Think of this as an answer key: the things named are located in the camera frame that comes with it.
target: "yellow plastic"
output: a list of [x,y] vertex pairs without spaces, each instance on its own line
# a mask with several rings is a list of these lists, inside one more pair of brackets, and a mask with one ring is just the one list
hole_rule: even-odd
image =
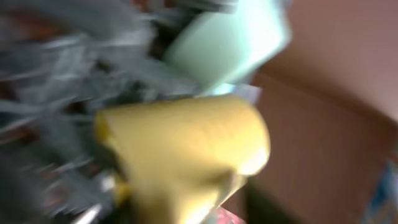
[[96,125],[147,223],[200,223],[269,157],[261,116],[235,96],[123,106],[99,112]]

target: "mint green object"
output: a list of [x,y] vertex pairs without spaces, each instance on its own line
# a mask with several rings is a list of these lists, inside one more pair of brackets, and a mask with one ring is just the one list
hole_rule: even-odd
[[239,0],[232,13],[206,12],[178,37],[164,60],[201,85],[207,94],[255,71],[290,40],[276,0]]

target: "yellow roll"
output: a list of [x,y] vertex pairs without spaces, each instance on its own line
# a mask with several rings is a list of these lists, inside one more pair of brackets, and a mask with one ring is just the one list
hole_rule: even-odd
[[153,224],[199,223],[269,157],[260,114],[235,96],[123,106],[99,112],[96,125]]

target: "yellow object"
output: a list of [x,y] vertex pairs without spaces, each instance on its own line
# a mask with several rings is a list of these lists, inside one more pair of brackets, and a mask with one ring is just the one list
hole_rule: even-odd
[[269,157],[261,115],[235,96],[99,112],[97,137],[119,155],[144,223],[200,223]]

